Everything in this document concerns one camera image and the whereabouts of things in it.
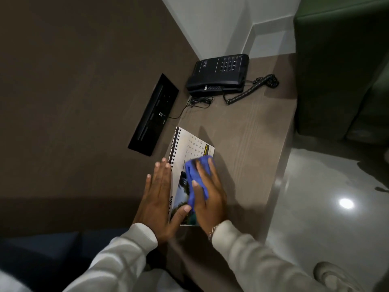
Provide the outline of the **person's right hand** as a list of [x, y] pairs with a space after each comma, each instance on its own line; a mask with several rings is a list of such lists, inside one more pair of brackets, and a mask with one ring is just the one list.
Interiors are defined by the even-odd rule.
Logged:
[[227, 195], [222, 187], [221, 180], [214, 166], [213, 159], [208, 160], [211, 175], [203, 169], [199, 160], [196, 161], [196, 167], [201, 179], [208, 190], [207, 213], [198, 215], [197, 221], [202, 230], [211, 240], [217, 226], [227, 220]]

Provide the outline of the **person's left hand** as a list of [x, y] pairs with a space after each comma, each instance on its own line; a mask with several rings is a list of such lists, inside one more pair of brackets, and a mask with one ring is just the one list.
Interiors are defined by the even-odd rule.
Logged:
[[169, 218], [169, 199], [172, 182], [172, 168], [168, 163], [168, 195], [160, 196], [161, 185], [161, 161], [155, 163], [154, 172], [152, 174], [152, 199], [145, 205], [145, 190], [140, 202], [138, 211], [133, 220], [133, 224], [141, 223], [147, 226], [158, 241], [158, 244], [163, 244], [172, 239], [176, 232], [168, 232], [168, 225], [171, 219]]

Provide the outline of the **blue cleaning cloth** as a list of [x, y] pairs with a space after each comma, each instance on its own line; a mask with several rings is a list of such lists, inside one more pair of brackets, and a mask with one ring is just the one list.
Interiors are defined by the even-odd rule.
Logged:
[[197, 167], [196, 167], [196, 161], [199, 160], [200, 164], [202, 165], [203, 169], [207, 172], [208, 175], [211, 175], [211, 169], [208, 163], [208, 160], [212, 159], [212, 156], [206, 155], [201, 156], [196, 159], [189, 160], [185, 163], [185, 170], [187, 175], [187, 181], [189, 185], [189, 198], [187, 200], [187, 203], [192, 207], [192, 212], [196, 213], [195, 211], [195, 193], [192, 186], [192, 181], [196, 181], [203, 189], [203, 195], [204, 200], [206, 201], [209, 197], [208, 190], [206, 186], [204, 185], [200, 174], [198, 173]]

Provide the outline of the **spiral-bound desk calendar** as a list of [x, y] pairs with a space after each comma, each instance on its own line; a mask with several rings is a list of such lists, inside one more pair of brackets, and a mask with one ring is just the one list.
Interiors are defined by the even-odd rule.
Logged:
[[[170, 192], [169, 218], [183, 205], [188, 204], [189, 185], [185, 163], [201, 156], [213, 157], [215, 148], [183, 128], [177, 127], [172, 141], [168, 162], [172, 168], [172, 187]], [[187, 214], [182, 226], [199, 226], [196, 214], [192, 210]]]

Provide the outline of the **person's right forearm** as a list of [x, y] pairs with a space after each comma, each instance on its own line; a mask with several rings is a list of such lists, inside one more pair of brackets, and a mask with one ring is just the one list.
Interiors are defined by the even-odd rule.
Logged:
[[331, 292], [250, 234], [241, 233], [229, 220], [215, 228], [212, 245], [244, 292]]

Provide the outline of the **person's left forearm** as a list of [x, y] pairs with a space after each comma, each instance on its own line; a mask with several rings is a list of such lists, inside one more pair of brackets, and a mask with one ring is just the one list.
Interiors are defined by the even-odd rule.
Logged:
[[145, 268], [146, 256], [157, 246], [154, 232], [142, 223], [135, 223], [112, 239], [63, 292], [132, 292]]

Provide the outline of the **black recessed socket panel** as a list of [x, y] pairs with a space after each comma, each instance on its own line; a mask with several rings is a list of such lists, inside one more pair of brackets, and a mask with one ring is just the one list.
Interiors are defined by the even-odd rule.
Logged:
[[151, 156], [178, 96], [178, 88], [161, 74], [129, 142], [128, 149]]

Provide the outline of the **black desk telephone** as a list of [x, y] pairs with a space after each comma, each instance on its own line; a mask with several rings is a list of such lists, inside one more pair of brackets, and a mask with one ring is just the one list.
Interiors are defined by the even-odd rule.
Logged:
[[236, 54], [197, 61], [187, 80], [191, 97], [203, 98], [242, 93], [249, 66], [249, 55]]

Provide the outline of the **dark blue trouser leg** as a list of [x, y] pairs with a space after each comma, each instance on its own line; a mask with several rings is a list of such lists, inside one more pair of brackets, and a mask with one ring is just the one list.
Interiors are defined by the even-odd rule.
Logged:
[[0, 270], [33, 292], [60, 292], [83, 274], [110, 241], [128, 229], [0, 239]]

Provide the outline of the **beige shoe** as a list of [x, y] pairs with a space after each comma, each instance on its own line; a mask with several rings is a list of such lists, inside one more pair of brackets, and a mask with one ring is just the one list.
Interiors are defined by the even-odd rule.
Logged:
[[330, 262], [319, 262], [313, 270], [314, 279], [336, 292], [365, 292], [351, 274]]

